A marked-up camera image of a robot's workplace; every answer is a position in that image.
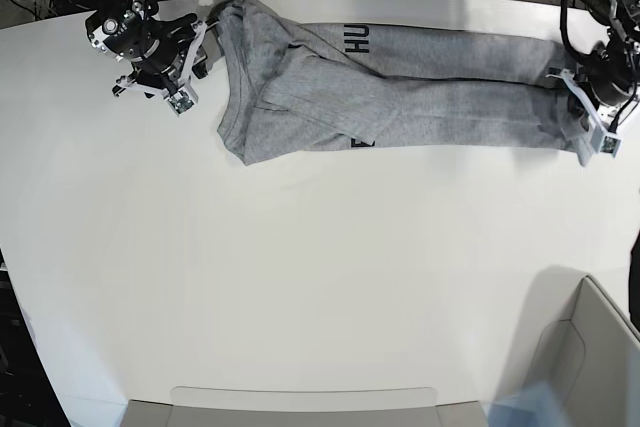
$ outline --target metal bracket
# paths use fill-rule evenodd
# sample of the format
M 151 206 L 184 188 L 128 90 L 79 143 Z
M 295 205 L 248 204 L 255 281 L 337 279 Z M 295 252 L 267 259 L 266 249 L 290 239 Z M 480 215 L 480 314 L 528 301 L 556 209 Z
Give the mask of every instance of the metal bracket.
M 560 72 L 559 78 L 564 81 L 569 90 L 580 100 L 589 115 L 589 124 L 593 132 L 591 142 L 589 143 L 590 148 L 596 153 L 611 154 L 615 157 L 620 150 L 622 138 L 609 132 L 607 127 L 605 127 L 587 93 L 573 80 L 573 72 L 564 69 Z
M 127 77 L 125 75 L 116 80 L 116 85 L 122 90 L 133 90 L 150 95 L 159 95 L 161 97 L 165 97 L 165 93 L 168 94 L 167 89 L 156 89 L 154 87 L 140 85 L 135 80 L 131 79 L 131 77 Z
M 618 19 L 618 0 L 609 0 L 611 7 L 609 8 L 609 20 L 616 33 L 623 42 L 627 41 L 627 33 L 622 26 L 622 22 Z
M 187 56 L 184 59 L 182 74 L 180 75 L 180 84 L 189 83 L 191 75 L 193 74 L 191 69 L 193 68 L 193 63 L 196 60 L 196 54 L 198 53 L 198 49 L 204 41 L 204 35 L 207 33 L 207 24 L 205 24 L 201 20 L 194 23 L 191 27 L 196 33 L 196 36 L 191 41 L 191 45 L 189 46 L 189 50 L 187 51 Z

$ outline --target white tabletop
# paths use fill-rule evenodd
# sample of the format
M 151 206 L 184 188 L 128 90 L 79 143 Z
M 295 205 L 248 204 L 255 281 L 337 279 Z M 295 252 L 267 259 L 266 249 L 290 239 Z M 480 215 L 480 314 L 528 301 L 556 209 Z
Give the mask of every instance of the white tabletop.
M 300 22 L 559 40 L 544 5 L 261 1 Z M 584 273 L 626 307 L 640 135 L 586 169 L 569 153 L 450 146 L 247 168 L 216 133 L 224 61 L 180 118 L 115 99 L 128 66 L 91 49 L 84 17 L 0 31 L 0 245 L 75 422 L 116 425 L 127 399 L 171 402 L 176 386 L 491 400 L 519 387 Z M 583 49 L 604 35 L 585 12 L 570 26 Z

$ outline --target gray fabric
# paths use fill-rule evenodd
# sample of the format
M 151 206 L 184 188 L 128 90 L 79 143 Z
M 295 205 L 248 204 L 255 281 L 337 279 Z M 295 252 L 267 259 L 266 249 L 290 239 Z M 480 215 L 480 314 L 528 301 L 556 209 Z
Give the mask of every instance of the gray fabric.
M 299 25 L 254 0 L 231 1 L 218 21 L 230 84 L 218 132 L 247 165 L 374 144 L 572 150 L 584 135 L 566 89 L 546 77 L 569 64 L 554 42 Z

